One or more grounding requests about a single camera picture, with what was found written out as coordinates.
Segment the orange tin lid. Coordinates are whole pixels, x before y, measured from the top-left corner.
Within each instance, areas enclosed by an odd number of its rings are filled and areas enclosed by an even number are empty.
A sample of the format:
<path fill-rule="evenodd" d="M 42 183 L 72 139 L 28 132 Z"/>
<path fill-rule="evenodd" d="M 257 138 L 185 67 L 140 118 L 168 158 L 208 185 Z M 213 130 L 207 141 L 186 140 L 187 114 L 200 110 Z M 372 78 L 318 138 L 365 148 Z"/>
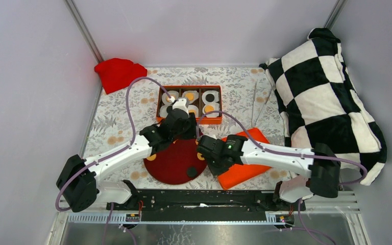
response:
<path fill-rule="evenodd" d="M 268 139 L 262 134 L 262 132 L 258 128 L 248 129 L 248 132 L 256 141 L 270 144 Z M 248 136 L 244 131 L 239 132 L 236 135 L 244 136 L 248 138 Z M 270 166 L 263 166 L 263 165 L 234 164 L 232 167 L 229 168 L 229 170 L 226 173 L 218 176 L 217 179 L 222 189 L 228 190 L 238 184 L 241 184 L 244 181 L 247 181 L 260 174 L 263 174 L 270 169 L 271 169 Z"/>

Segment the black round cookie bottom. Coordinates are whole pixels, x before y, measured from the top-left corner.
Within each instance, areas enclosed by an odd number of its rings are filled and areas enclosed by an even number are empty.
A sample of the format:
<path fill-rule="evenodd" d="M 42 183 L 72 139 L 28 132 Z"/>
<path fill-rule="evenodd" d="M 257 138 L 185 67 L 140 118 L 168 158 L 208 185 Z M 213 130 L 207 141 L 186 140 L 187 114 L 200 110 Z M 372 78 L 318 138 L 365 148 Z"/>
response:
<path fill-rule="evenodd" d="M 215 102 L 215 95 L 212 93 L 208 93 L 206 94 L 205 99 L 208 103 Z"/>

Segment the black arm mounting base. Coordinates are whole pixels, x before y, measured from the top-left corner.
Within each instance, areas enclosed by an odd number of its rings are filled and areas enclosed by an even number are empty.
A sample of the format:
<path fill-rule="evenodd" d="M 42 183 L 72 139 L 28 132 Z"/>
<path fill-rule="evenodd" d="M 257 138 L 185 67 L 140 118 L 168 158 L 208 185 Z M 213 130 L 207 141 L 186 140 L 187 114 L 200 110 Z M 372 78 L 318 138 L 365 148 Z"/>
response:
<path fill-rule="evenodd" d="M 107 210 L 135 211 L 144 222 L 259 222 L 267 212 L 304 211 L 304 203 L 287 203 L 273 191 L 140 189 L 123 204 Z"/>

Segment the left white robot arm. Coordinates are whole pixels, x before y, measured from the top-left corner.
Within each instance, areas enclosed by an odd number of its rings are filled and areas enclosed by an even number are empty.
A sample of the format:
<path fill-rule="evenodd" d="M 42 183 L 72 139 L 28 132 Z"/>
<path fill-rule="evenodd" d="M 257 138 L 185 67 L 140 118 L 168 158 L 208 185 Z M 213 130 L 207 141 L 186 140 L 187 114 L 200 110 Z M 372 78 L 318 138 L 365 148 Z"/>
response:
<path fill-rule="evenodd" d="M 179 139 L 195 139 L 199 132 L 194 113 L 172 110 L 160 124 L 142 129 L 124 147 L 81 158 L 69 157 L 58 177 L 55 201 L 58 211 L 81 212 L 96 201 L 117 203 L 127 210 L 136 207 L 136 189 L 129 181 L 105 182 L 104 177 L 128 163 L 146 159 L 168 149 Z"/>

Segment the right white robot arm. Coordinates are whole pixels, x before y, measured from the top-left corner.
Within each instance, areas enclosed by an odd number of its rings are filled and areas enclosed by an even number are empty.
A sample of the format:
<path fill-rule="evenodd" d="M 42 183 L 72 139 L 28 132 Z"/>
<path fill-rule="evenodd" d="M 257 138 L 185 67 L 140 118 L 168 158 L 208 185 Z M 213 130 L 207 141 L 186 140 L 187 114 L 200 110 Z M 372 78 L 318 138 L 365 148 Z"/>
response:
<path fill-rule="evenodd" d="M 236 164 L 263 165 L 297 174 L 276 188 L 272 203 L 279 210 L 313 195 L 338 196 L 340 162 L 324 144 L 313 149 L 300 149 L 262 143 L 239 135 L 229 135 L 226 140 L 203 135 L 198 140 L 197 153 L 207 161 L 214 176 L 224 174 Z"/>

